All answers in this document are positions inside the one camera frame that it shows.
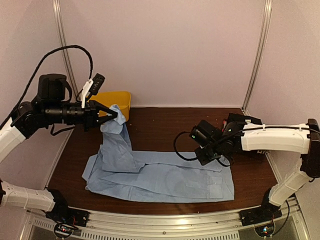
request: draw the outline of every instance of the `folded garment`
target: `folded garment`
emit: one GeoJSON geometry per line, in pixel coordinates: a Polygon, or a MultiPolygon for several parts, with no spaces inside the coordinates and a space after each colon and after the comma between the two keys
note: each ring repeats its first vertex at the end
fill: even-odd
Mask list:
{"type": "MultiPolygon", "coordinates": [[[[138,202],[199,203],[234,199],[229,167],[216,161],[201,166],[175,152],[132,151],[118,106],[117,119],[101,126],[103,144],[88,160],[82,177],[91,192],[138,202]]],[[[182,153],[194,157],[194,153],[182,153]]],[[[228,164],[224,157],[220,159],[228,164]]]]}

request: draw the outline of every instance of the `dark wood surface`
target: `dark wood surface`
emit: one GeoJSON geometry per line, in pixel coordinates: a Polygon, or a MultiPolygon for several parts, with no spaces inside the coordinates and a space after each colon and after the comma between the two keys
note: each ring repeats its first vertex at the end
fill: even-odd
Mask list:
{"type": "MultiPolygon", "coordinates": [[[[205,119],[222,127],[229,113],[241,113],[238,108],[132,108],[127,122],[133,150],[173,152],[173,139],[181,131],[205,119]]],[[[264,192],[275,185],[273,171],[261,154],[236,154],[231,167],[235,200],[208,203],[145,203],[120,200],[85,190],[82,179],[88,158],[98,152],[102,143],[99,129],[73,131],[56,166],[49,188],[58,189],[71,207],[123,214],[191,214],[253,207],[261,204],[264,192]]],[[[179,151],[192,152],[197,144],[187,135],[181,136],[179,151]]]]}

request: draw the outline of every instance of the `wooden tabletop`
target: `wooden tabletop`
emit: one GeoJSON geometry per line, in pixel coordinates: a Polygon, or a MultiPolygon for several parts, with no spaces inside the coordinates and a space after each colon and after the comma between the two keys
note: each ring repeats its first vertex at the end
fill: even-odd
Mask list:
{"type": "MultiPolygon", "coordinates": [[[[126,123],[132,149],[139,151],[173,152],[173,140],[182,131],[204,119],[221,128],[229,113],[238,108],[132,108],[126,123]]],[[[85,190],[82,173],[88,158],[98,152],[102,143],[98,128],[84,132],[81,126],[73,131],[56,166],[49,188],[59,190],[70,207],[122,214],[191,214],[209,213],[261,204],[264,192],[277,183],[264,155],[254,152],[235,154],[231,167],[235,200],[206,203],[146,203],[121,200],[85,190]]],[[[178,140],[179,151],[192,152],[198,145],[187,135],[178,140]]]]}

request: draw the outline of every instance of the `yellow plastic container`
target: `yellow plastic container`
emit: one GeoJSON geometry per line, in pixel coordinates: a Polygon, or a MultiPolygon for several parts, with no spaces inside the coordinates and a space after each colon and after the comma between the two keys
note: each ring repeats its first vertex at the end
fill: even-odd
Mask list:
{"type": "MultiPolygon", "coordinates": [[[[107,91],[100,92],[96,96],[92,96],[90,100],[96,100],[97,102],[110,107],[113,104],[117,104],[125,116],[125,120],[129,120],[129,111],[131,104],[131,93],[128,91],[107,91]]],[[[105,112],[100,112],[100,116],[106,115],[105,112]]]]}

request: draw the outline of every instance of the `white wall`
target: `white wall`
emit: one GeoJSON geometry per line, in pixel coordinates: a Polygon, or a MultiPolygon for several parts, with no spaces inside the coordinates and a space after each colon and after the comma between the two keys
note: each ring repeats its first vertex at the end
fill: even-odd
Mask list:
{"type": "MultiPolygon", "coordinates": [[[[320,1],[273,1],[269,35],[248,110],[266,124],[320,121],[320,1]]],[[[297,154],[274,152],[284,176],[297,154]]],[[[313,240],[319,239],[320,180],[297,194],[313,240]]]]}
{"type": "MultiPolygon", "coordinates": [[[[59,47],[59,42],[50,0],[3,0],[0,22],[2,122],[22,95],[42,56],[59,47]]],[[[44,62],[25,100],[32,100],[40,74],[47,73],[65,74],[61,53],[44,62]]],[[[51,137],[49,131],[39,130],[0,164],[1,179],[23,187],[43,189],[65,138],[65,133],[51,137]]],[[[17,239],[24,215],[23,209],[0,207],[0,239],[17,239]]]]}
{"type": "MultiPolygon", "coordinates": [[[[61,1],[66,40],[88,48],[103,91],[136,107],[240,107],[264,0],[61,1]]],[[[71,54],[79,87],[88,62],[71,54]]]]}

